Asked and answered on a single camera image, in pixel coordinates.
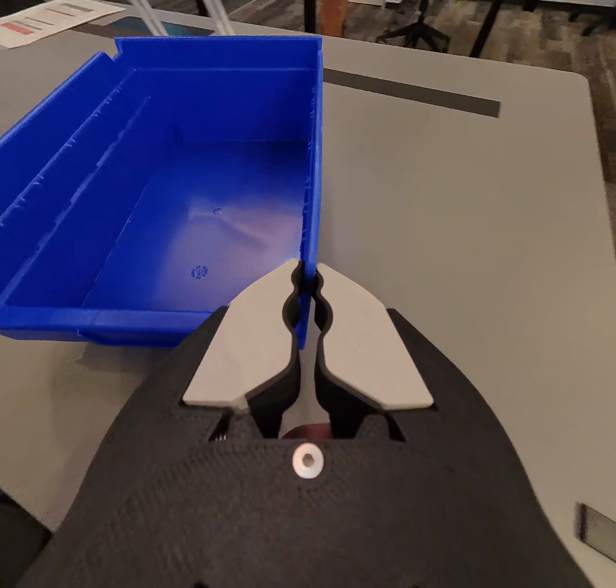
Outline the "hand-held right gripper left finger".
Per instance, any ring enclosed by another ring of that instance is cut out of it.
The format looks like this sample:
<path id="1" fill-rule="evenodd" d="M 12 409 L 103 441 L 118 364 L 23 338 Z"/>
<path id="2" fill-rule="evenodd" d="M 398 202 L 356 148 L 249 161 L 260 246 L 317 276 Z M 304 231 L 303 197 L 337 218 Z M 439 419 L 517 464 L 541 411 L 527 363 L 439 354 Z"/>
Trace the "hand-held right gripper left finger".
<path id="1" fill-rule="evenodd" d="M 249 285 L 224 314 L 182 401 L 249 414 L 265 438 L 277 438 L 301 390 L 296 327 L 304 262 L 292 259 Z"/>

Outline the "white stand with wooden board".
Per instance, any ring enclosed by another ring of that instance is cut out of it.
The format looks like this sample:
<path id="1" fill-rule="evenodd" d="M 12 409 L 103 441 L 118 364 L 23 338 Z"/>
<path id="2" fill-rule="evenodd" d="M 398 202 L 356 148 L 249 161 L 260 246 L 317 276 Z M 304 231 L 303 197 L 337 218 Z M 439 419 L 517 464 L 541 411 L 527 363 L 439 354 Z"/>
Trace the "white stand with wooden board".
<path id="1" fill-rule="evenodd" d="M 158 18 L 148 0 L 128 0 L 138 11 L 150 33 L 155 37 L 168 36 L 168 32 Z M 215 30 L 220 36 L 234 36 L 235 32 L 221 0 L 203 0 L 204 5 L 214 22 Z"/>

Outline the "dark grey flat plate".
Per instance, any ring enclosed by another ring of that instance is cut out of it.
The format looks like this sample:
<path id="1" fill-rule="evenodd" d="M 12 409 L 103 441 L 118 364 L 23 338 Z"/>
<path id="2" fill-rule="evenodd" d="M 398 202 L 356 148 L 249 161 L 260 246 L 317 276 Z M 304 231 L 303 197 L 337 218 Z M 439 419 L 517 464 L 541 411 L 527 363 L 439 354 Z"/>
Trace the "dark grey flat plate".
<path id="1" fill-rule="evenodd" d="M 577 504 L 577 538 L 615 562 L 615 521 L 584 503 Z"/>

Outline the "grey desk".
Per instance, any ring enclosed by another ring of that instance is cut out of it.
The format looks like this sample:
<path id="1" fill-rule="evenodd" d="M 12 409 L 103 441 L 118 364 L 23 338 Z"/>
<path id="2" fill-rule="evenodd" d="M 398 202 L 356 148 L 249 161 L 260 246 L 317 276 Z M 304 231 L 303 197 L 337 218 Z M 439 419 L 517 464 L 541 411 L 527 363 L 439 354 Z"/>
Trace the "grey desk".
<path id="1" fill-rule="evenodd" d="M 1 51 L 1 133 L 111 38 Z M 325 68 L 500 102 L 488 118 L 325 83 L 319 261 L 398 310 L 504 426 L 595 587 L 615 563 L 575 536 L 615 520 L 615 261 L 582 76 L 324 38 Z M 50 530 L 146 371 L 146 348 L 1 337 L 1 489 Z"/>

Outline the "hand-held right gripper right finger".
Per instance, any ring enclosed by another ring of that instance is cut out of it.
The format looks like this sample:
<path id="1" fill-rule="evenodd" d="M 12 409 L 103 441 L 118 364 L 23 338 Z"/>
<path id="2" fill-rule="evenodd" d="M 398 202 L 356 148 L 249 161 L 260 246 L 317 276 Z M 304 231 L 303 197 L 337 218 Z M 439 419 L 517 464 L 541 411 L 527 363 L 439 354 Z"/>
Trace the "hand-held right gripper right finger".
<path id="1" fill-rule="evenodd" d="M 387 308 L 342 273 L 318 263 L 315 392 L 334 438 L 357 435 L 366 417 L 429 409 L 434 398 Z"/>

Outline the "black table leg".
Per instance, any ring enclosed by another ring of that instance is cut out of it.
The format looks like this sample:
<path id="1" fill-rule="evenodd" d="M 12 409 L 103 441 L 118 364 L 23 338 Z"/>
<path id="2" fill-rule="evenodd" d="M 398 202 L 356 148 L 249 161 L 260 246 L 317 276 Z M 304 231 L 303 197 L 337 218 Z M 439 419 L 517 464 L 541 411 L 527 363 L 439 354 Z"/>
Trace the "black table leg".
<path id="1" fill-rule="evenodd" d="M 470 58 L 481 57 L 483 49 L 497 20 L 497 16 L 499 14 L 500 8 L 503 5 L 503 2 L 504 0 L 492 0 L 489 10 L 481 25 L 481 29 L 479 30 L 477 37 L 475 38 L 473 47 L 469 53 Z"/>

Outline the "laminated paper sheet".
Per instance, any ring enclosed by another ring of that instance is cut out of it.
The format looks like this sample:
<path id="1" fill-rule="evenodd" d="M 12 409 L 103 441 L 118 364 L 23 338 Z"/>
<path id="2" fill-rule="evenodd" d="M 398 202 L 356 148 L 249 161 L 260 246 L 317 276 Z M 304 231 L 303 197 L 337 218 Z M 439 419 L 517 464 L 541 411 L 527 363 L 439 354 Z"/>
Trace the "laminated paper sheet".
<path id="1" fill-rule="evenodd" d="M 110 14 L 123 7 L 98 0 L 51 0 L 1 17 L 1 48 L 17 48 Z"/>

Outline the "wooden post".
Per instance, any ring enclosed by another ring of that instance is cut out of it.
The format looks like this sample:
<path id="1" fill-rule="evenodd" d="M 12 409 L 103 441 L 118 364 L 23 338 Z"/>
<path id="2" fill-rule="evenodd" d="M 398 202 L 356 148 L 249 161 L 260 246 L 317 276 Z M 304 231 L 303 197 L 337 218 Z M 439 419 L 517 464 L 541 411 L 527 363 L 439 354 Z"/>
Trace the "wooden post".
<path id="1" fill-rule="evenodd" d="M 320 32 L 324 36 L 342 38 L 348 0 L 321 0 Z"/>

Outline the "blue plastic bin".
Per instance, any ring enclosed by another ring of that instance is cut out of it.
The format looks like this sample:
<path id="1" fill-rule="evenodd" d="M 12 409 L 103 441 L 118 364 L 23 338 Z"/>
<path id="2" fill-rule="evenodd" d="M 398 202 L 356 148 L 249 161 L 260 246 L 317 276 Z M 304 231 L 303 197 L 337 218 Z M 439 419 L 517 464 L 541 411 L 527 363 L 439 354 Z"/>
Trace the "blue plastic bin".
<path id="1" fill-rule="evenodd" d="M 116 38 L 1 137 L 1 335 L 172 347 L 317 262 L 318 36 Z"/>

